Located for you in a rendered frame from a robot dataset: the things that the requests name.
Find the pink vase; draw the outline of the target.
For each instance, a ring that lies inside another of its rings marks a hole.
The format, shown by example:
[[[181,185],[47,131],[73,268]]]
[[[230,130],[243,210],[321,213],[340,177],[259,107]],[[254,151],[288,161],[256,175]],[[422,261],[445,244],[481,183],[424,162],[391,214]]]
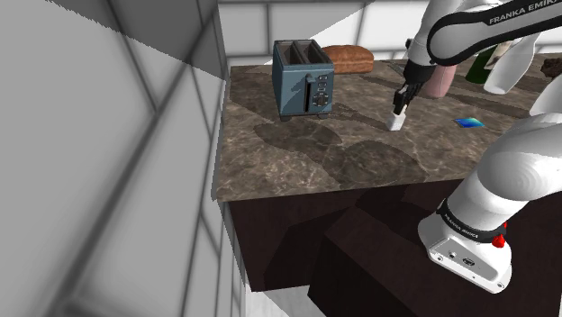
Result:
[[[439,99],[446,95],[456,74],[456,66],[437,66],[429,81],[422,88],[425,97]]]

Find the small white block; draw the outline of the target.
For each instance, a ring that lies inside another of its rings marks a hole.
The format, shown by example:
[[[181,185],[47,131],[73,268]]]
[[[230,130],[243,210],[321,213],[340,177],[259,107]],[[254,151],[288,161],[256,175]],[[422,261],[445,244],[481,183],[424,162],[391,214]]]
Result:
[[[406,115],[404,113],[396,114],[391,113],[385,125],[389,131],[400,131],[405,121]]]

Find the dark green bottle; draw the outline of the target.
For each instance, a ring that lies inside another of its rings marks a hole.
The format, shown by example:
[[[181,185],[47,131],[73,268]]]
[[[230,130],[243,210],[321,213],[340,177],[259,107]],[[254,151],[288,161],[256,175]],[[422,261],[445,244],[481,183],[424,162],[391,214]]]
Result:
[[[468,70],[465,76],[466,81],[474,84],[485,83],[489,74],[491,73],[491,70],[486,69],[485,66],[488,63],[488,60],[492,57],[496,48],[497,46],[493,46],[488,50],[480,52],[476,56],[475,61],[473,62],[472,66],[470,67],[470,69]]]

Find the brown bread loaf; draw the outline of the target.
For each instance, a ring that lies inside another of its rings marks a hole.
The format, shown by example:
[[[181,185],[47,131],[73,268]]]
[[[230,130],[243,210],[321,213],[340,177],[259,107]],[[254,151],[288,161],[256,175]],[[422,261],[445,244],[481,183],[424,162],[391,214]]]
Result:
[[[373,69],[371,51],[356,45],[331,45],[322,48],[334,65],[335,74],[364,74]]]

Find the blue-grey two-slot toaster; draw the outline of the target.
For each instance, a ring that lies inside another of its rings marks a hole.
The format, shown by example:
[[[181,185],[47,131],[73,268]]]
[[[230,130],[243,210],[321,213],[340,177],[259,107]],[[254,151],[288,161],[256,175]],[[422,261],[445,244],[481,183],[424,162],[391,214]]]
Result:
[[[280,120],[306,115],[326,119],[334,75],[331,59],[315,40],[275,41],[272,85]]]

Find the dark brown lumpy object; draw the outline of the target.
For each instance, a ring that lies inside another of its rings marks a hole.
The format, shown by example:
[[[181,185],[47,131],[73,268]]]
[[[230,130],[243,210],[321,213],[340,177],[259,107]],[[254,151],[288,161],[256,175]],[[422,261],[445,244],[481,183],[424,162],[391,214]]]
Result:
[[[555,79],[562,74],[562,58],[545,59],[540,71],[545,77]]]

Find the dark robot stand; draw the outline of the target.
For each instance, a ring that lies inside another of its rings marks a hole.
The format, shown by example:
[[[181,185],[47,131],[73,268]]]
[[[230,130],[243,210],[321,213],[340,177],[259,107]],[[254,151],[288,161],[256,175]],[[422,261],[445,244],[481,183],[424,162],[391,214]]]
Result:
[[[308,295],[326,317],[558,317],[562,193],[508,222],[512,278],[499,294],[433,263],[418,236],[458,181],[334,192],[341,217],[325,232]]]

